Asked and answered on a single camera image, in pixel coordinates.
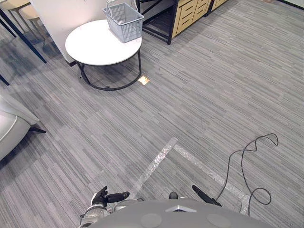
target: wooden stool seat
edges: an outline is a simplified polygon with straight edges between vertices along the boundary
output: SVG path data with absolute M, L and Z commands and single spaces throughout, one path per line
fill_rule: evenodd
M 29 3 L 29 0 L 7 0 L 1 3 L 1 7 L 5 10 L 12 10 L 24 6 Z
M 20 17 L 20 19 L 23 21 L 23 23 L 26 25 L 26 27 L 28 27 L 29 31 L 36 37 L 35 33 L 33 33 L 33 31 L 30 29 L 29 25 L 25 22 L 24 18 L 19 13 L 19 9 L 21 9 L 22 7 L 25 7 L 29 4 L 30 4 L 29 0 L 7 0 L 7 1 L 1 3 L 0 5 L 3 9 L 7 10 L 10 13 L 10 15 L 14 18 L 15 22 L 20 26 L 21 30 L 25 33 L 25 30 L 23 29 L 23 27 L 20 25 L 18 20 L 12 14 L 12 11 L 16 12 L 18 14 L 18 16 Z
M 20 10 L 20 13 L 23 16 L 23 18 L 28 19 L 28 20 L 39 18 L 39 15 L 37 14 L 36 10 L 34 9 L 34 7 L 32 5 L 23 7 Z

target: gray striped carpet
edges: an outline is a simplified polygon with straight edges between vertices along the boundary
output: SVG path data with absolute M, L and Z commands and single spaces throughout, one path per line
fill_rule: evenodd
M 105 185 L 147 200 L 172 190 L 198 199 L 196 184 L 215 197 L 221 184 L 210 173 L 225 178 L 231 152 L 276 133 L 279 146 L 261 140 L 258 152 L 245 156 L 248 184 L 267 188 L 273 199 L 267 206 L 252 200 L 251 216 L 275 228 L 303 228 L 303 21 L 302 10 L 278 1 L 229 0 L 170 46 L 144 33 L 142 71 L 151 81 L 115 92 L 91 88 L 77 66 L 35 41 L 43 64 L 0 28 L 0 73 L 11 84 L 0 88 L 47 130 L 28 133 L 0 162 L 1 227 L 76 227 Z M 96 85 L 120 85 L 136 70 L 134 57 L 88 67 L 87 74 Z M 174 147 L 145 178 L 172 138 Z M 240 154 L 228 183 L 249 195 Z M 244 204 L 229 189 L 219 202 L 234 211 Z

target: table leg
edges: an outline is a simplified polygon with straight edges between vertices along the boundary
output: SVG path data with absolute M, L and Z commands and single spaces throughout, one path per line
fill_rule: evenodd
M 4 77 L 2 77 L 2 75 L 0 75 L 0 80 L 1 80 L 2 82 L 4 82 L 7 86 L 10 85 L 10 84 L 7 82 L 7 80 L 5 80 Z
M 13 36 L 16 37 L 16 35 L 9 29 L 9 27 L 3 22 L 3 20 L 0 19 L 0 24 Z
M 119 90 L 119 89 L 124 89 L 124 88 L 126 88 L 126 87 L 132 85 L 133 83 L 135 83 L 135 82 L 141 77 L 141 75 L 142 75 L 142 63 L 141 63 L 141 52 L 140 52 L 140 49 L 137 51 L 137 54 L 138 54 L 138 68 L 139 68 L 139 74 L 138 74 L 138 76 L 137 76 L 133 81 L 131 81 L 130 83 L 128 83 L 128 84 L 126 84 L 126 85 L 123 85 L 123 86 L 121 86 L 121 87 L 116 87 L 116 88 L 110 88 L 110 87 L 108 87 L 108 86 L 106 86 L 106 87 L 98 87 L 98 86 L 95 86 L 95 85 L 91 84 L 90 81 L 89 81 L 89 79 L 88 79 L 87 76 L 86 76 L 85 71 L 84 71 L 85 64 L 82 64 L 82 63 L 77 62 L 77 65 L 78 65 L 78 67 L 79 67 L 79 69 L 80 69 L 82 78 L 83 78 L 84 81 L 85 81 L 88 85 L 90 85 L 91 87 L 93 87 L 93 88 L 95 88 L 95 89 L 105 90 L 105 91 Z
M 18 36 L 23 40 L 23 42 L 38 56 L 42 62 L 47 63 L 46 60 L 40 55 L 40 53 L 34 48 L 34 46 L 29 42 L 29 40 L 19 31 L 19 29 L 11 22 L 11 20 L 6 16 L 6 14 L 0 9 L 0 16 L 6 21 L 6 23 L 17 33 Z

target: black metal table frame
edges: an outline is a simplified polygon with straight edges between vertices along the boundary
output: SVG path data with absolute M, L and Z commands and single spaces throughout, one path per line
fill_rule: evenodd
M 84 63 L 78 62 L 77 60 L 76 60 L 76 62 L 77 62 L 77 65 L 78 65 L 78 67 L 79 67 L 79 69 L 80 69 L 81 76 L 83 77 L 84 81 L 85 81 L 88 85 L 90 85 L 91 87 L 93 87 L 93 88 L 95 88 L 95 89 L 99 89 L 99 90 L 105 90 L 105 91 L 119 90 L 119 89 L 124 89 L 124 88 L 126 88 L 126 87 L 132 85 L 133 83 L 135 83 L 135 82 L 141 77 L 141 75 L 142 75 L 142 64 L 141 64 L 141 52 L 140 52 L 140 50 L 141 50 L 141 48 L 139 48 L 138 51 L 135 52 L 134 55 L 130 56 L 129 58 L 127 58 L 127 59 L 124 60 L 124 61 L 121 61 L 121 62 L 119 62 L 119 63 L 114 63 L 114 64 L 109 64 L 109 65 L 108 65 L 108 66 L 113 66 L 113 65 L 117 65 L 117 64 L 123 63 L 123 62 L 129 60 L 130 58 L 134 57 L 136 54 L 138 54 L 138 67 L 139 67 L 139 74 L 138 74 L 138 76 L 137 76 L 133 81 L 131 81 L 130 83 L 128 83 L 128 84 L 126 84 L 126 85 L 123 85 L 123 86 L 120 86 L 120 87 L 116 87 L 116 88 L 110 88 L 109 86 L 106 86 L 106 87 L 98 87 L 98 86 L 95 86 L 95 85 L 91 84 L 91 82 L 90 82 L 89 79 L 87 78 L 86 73 L 85 73 L 85 71 L 84 71 L 84 68 L 85 68 L 86 65 L 89 65 L 89 66 L 91 66 L 91 65 L 90 65 L 90 64 L 84 64 Z

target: white armchair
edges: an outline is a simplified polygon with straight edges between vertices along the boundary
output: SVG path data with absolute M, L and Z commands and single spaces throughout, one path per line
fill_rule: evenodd
M 37 122 L 39 119 L 23 104 L 0 93 L 0 160 L 17 146 L 28 131 L 46 133 L 31 127 Z

